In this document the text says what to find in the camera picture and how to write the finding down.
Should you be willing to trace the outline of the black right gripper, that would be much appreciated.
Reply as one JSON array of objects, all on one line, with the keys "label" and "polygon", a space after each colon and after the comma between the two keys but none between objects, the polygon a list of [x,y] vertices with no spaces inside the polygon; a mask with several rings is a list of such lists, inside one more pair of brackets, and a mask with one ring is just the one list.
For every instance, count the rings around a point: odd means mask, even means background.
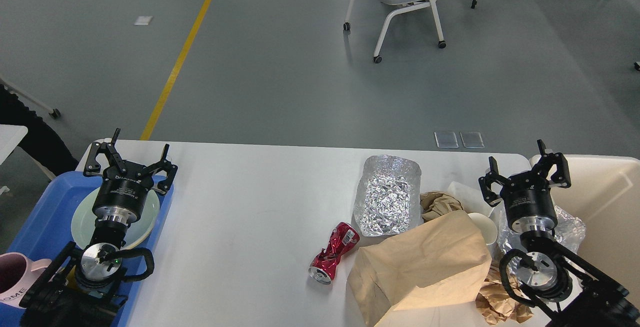
[{"label": "black right gripper", "polygon": [[[490,156],[486,174],[478,179],[485,203],[496,207],[503,201],[508,227],[514,232],[553,231],[558,218],[550,189],[572,186],[565,155],[547,148],[541,139],[536,142],[539,158],[531,167],[530,176],[505,177],[499,174],[498,161]],[[493,184],[503,187],[501,197],[493,191]]]}]

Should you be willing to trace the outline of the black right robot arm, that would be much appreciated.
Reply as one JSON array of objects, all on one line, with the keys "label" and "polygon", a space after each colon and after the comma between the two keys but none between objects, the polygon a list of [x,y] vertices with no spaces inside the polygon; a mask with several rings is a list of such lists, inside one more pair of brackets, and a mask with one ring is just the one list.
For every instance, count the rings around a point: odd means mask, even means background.
[{"label": "black right robot arm", "polygon": [[639,310],[629,291],[557,241],[552,188],[572,185],[563,153],[537,141],[540,158],[530,170],[505,177],[493,156],[478,184],[491,207],[503,203],[507,227],[519,236],[499,262],[506,293],[522,305],[539,308],[550,327],[637,327]]}]

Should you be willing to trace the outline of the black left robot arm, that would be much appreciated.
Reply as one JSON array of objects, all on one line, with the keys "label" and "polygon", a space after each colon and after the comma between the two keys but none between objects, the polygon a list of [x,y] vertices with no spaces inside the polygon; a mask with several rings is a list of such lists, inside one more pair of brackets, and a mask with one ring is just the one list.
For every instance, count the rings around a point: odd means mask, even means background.
[{"label": "black left robot arm", "polygon": [[126,248],[127,233],[144,216],[152,191],[170,191],[178,166],[168,158],[169,144],[150,165],[123,159],[115,147],[120,132],[94,142],[83,168],[85,177],[102,181],[91,206],[89,241],[67,242],[26,291],[21,327],[109,327],[128,300],[118,291],[121,284],[153,274],[153,252]]}]

